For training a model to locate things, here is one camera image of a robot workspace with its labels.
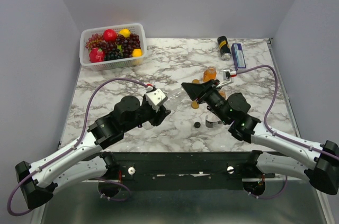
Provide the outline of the gold bottle cap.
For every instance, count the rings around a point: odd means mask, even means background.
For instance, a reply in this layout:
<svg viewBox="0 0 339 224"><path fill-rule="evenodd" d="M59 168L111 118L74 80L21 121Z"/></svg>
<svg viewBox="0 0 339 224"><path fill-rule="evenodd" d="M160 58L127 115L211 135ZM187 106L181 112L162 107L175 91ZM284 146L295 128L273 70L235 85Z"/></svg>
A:
<svg viewBox="0 0 339 224"><path fill-rule="evenodd" d="M197 102L193 101L193 102L191 103L191 108L193 108L193 109L198 109L198 108L199 108L199 104L198 104Z"/></svg>
<svg viewBox="0 0 339 224"><path fill-rule="evenodd" d="M198 79L194 79L194 80L192 81L192 83L194 83L194 84L199 84L200 81L199 81Z"/></svg>

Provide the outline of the orange juice bottle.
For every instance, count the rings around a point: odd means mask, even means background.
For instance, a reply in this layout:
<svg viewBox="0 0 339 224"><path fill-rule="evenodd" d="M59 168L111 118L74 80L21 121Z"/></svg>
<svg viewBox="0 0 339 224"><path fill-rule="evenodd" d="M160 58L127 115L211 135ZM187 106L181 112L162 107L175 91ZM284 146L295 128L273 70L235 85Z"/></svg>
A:
<svg viewBox="0 0 339 224"><path fill-rule="evenodd" d="M219 91L219 94L220 94L224 99L227 98L225 91L220 90L220 91Z"/></svg>
<svg viewBox="0 0 339 224"><path fill-rule="evenodd" d="M203 82L208 82L209 80L215 80L217 75L216 68L214 66L209 66L203 73Z"/></svg>

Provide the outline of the small black bottle cap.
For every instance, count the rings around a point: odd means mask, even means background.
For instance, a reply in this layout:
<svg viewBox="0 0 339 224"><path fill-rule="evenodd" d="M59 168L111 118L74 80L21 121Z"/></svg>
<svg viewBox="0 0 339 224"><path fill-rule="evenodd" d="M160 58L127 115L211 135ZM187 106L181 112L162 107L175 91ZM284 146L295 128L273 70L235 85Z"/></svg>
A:
<svg viewBox="0 0 339 224"><path fill-rule="evenodd" d="M195 127L195 128L200 128L200 127L201 127L200 122L195 122L195 123L194 123L194 127Z"/></svg>

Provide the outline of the clear bottle green label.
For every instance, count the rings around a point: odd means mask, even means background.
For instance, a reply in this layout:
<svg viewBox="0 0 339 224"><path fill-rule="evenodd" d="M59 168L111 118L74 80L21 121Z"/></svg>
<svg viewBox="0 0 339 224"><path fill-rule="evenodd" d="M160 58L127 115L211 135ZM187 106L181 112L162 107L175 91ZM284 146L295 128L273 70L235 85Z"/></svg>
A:
<svg viewBox="0 0 339 224"><path fill-rule="evenodd" d="M181 105L181 103L188 97L186 91L183 88L177 88L170 91L167 94L167 101L164 103L164 107L167 110L175 111Z"/></svg>

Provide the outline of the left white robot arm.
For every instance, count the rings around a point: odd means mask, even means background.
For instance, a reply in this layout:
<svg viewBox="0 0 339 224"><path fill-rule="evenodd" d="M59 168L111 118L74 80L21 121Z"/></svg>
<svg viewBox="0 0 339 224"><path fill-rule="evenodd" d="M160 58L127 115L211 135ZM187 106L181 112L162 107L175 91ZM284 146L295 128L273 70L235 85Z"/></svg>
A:
<svg viewBox="0 0 339 224"><path fill-rule="evenodd" d="M132 95L125 96L112 112L98 118L71 143L36 162L17 164L18 184L28 209L51 200L61 182L68 181L66 171L80 161L119 142L126 132L146 122L154 127L160 125L170 114L164 106L167 99L159 89L144 94L141 101Z"/></svg>

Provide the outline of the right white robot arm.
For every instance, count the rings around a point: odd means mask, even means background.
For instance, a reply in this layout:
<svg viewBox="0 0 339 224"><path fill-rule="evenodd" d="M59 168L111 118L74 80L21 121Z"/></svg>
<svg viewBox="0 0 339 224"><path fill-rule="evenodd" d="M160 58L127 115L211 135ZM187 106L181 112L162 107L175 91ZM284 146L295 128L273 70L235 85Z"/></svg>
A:
<svg viewBox="0 0 339 224"><path fill-rule="evenodd" d="M244 163L244 172L249 177L260 173L273 173L306 179L317 190L329 195L338 193L338 145L330 140L324 144L301 139L270 127L264 121L251 116L251 105L242 93L224 98L219 93L219 82L182 83L189 98L205 103L229 133L239 141L261 145L283 154L282 164L274 164L264 155Z"/></svg>

